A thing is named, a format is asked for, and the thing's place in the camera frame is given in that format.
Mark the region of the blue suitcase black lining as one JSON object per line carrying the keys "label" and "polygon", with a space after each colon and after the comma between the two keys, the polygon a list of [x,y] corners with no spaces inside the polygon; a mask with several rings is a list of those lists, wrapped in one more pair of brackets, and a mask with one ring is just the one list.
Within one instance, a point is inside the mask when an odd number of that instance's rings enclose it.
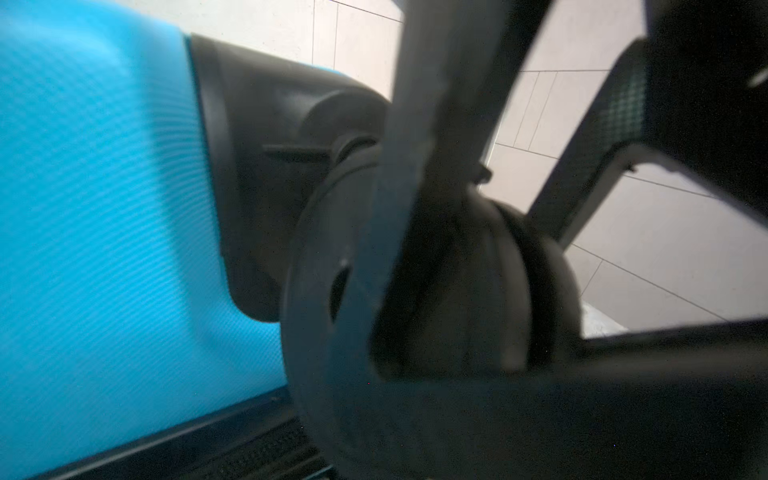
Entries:
{"label": "blue suitcase black lining", "polygon": [[[1,5],[1,475],[109,448],[174,474],[284,380],[228,292],[178,28],[92,1]],[[161,436],[151,447],[153,434]]]}

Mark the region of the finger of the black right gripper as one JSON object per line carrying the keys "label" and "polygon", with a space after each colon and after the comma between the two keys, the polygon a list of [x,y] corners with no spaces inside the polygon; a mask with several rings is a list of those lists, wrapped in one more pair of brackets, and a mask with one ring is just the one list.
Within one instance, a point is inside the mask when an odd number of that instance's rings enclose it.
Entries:
{"label": "finger of the black right gripper", "polygon": [[418,1],[405,16],[394,106],[342,320],[329,347],[342,470],[448,479],[747,479],[767,474],[767,323],[583,341],[528,219],[513,244],[526,290],[495,270],[471,314],[483,359],[516,317],[513,364],[411,376],[404,338],[443,258],[481,148],[548,9],[545,1]]}
{"label": "finger of the black right gripper", "polygon": [[680,173],[767,221],[767,5],[648,1],[647,35],[619,57],[528,212],[569,245],[620,177]]}

